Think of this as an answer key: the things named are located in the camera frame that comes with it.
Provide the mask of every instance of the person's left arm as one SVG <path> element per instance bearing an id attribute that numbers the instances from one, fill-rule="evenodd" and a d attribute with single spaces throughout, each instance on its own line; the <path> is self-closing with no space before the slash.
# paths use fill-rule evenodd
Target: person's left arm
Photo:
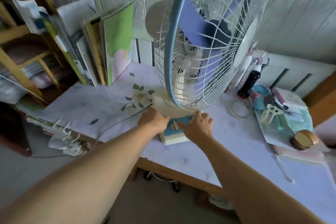
<path id="1" fill-rule="evenodd" d="M 135 128 L 95 147 L 23 194 L 10 206 L 5 223 L 101 223 L 141 151 L 168 121 L 149 107 Z"/>

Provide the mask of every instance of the desk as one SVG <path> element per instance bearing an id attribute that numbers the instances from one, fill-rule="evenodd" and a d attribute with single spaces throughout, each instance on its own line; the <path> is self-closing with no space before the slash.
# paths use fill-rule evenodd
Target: desk
<path id="1" fill-rule="evenodd" d="M 137 124 L 140 113 L 124 121 L 119 114 L 114 114 L 112 118 L 118 122 L 110 128 L 103 122 L 111 122 L 111 114 L 107 113 L 107 110 L 120 104 L 116 101 L 118 94 L 116 89 L 122 91 L 120 99 L 125 100 L 125 96 L 128 96 L 121 85 L 126 83 L 133 85 L 132 79 L 126 78 L 130 71 L 143 78 L 137 84 L 143 85 L 144 91 L 148 90 L 148 87 L 161 86 L 156 68 L 131 64 L 122 74 L 125 78 L 118 78 L 115 82 L 119 82 L 120 85 L 111 87 L 74 85 L 45 109 L 49 115 L 46 117 L 44 113 L 45 119 L 54 122 L 58 118 L 72 117 L 73 121 L 69 127 L 93 138 L 99 137 L 97 133 L 99 129 L 107 128 L 99 137 L 103 142 L 129 130 Z M 336 186 L 328 166 L 310 165 L 282 158 L 282 164 L 295 181 L 294 184 L 288 182 L 271 146 L 266 143 L 261 133 L 257 119 L 251 117 L 249 120 L 239 121 L 229 114 L 227 108 L 236 100 L 234 94 L 223 93 L 215 103 L 204 110 L 214 119 L 213 136 L 234 155 L 270 179 L 326 223 L 336 223 Z M 90 125 L 90 121 L 97 117 L 99 121 Z M 190 141 L 165 146 L 157 136 L 149 142 L 140 157 L 137 167 L 225 196 L 225 188 L 222 192 L 219 189 L 221 185 L 207 157 Z"/>

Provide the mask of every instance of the wooden desk edge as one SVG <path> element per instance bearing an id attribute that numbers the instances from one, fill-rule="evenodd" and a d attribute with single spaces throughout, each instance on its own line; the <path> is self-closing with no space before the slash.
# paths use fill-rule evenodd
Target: wooden desk edge
<path id="1" fill-rule="evenodd" d="M 206 191 L 210 194 L 219 196 L 219 197 L 228 197 L 225 193 L 225 190 L 217 185 L 205 182 L 203 180 L 197 179 L 195 177 L 180 173 L 173 169 L 159 165 L 153 161 L 148 160 L 147 158 L 140 157 L 135 164 L 135 167 L 154 172 L 156 174 L 162 175 L 166 178 L 177 180 L 181 183 L 187 184 L 193 188 L 197 188 L 203 191 Z"/>

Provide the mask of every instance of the hand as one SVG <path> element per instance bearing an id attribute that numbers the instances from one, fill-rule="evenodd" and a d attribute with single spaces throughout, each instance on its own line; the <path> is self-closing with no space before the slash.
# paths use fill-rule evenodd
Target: hand
<path id="1" fill-rule="evenodd" d="M 165 131 L 169 120 L 169 116 L 163 117 L 157 110 L 150 106 L 147 112 L 141 115 L 138 125 L 147 125 L 150 129 L 153 129 L 156 135 Z"/>
<path id="2" fill-rule="evenodd" d="M 209 118 L 207 113 L 196 111 L 189 124 L 178 121 L 178 126 L 183 129 L 184 135 L 196 145 L 202 141 L 212 138 L 211 125 L 213 119 Z"/>

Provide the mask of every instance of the pink notebook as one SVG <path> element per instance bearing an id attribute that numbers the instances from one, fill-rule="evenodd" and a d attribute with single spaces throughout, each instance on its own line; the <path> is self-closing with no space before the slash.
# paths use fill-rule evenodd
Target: pink notebook
<path id="1" fill-rule="evenodd" d="M 307 161 L 317 164 L 325 163 L 324 154 L 321 151 L 298 151 L 276 145 L 273 145 L 273 148 L 275 152 L 280 156 L 285 156 L 288 158 L 293 158 L 300 161 Z"/>

